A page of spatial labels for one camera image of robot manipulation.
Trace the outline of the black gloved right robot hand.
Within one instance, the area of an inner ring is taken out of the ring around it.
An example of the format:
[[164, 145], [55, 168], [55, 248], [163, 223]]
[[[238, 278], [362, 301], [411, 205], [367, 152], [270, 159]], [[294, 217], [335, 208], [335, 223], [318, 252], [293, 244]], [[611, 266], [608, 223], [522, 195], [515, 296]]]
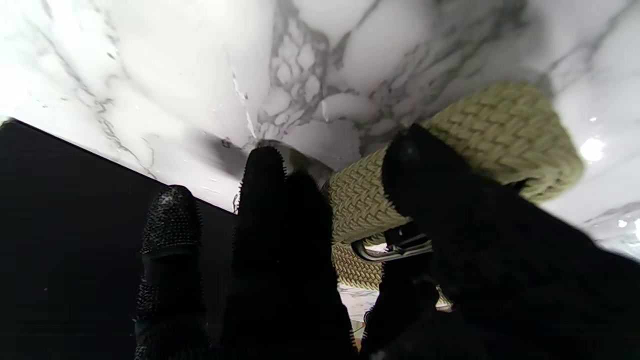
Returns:
[[194, 196], [146, 219], [137, 360], [637, 360], [639, 264], [471, 169], [418, 125], [382, 162], [386, 197], [432, 253], [382, 267], [356, 347], [332, 264], [332, 211], [263, 141], [246, 161], [219, 344], [206, 330]]

